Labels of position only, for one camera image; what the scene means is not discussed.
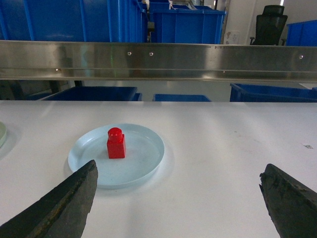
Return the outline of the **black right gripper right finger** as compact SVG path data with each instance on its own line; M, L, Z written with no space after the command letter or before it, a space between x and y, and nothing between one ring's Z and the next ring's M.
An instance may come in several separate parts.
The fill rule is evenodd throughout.
M273 164L260 174L268 214L281 238L317 236L317 193Z

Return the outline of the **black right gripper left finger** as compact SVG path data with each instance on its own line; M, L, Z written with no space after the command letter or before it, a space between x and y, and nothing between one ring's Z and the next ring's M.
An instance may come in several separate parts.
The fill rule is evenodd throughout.
M97 189L91 160L30 207L1 225L2 238L79 238Z

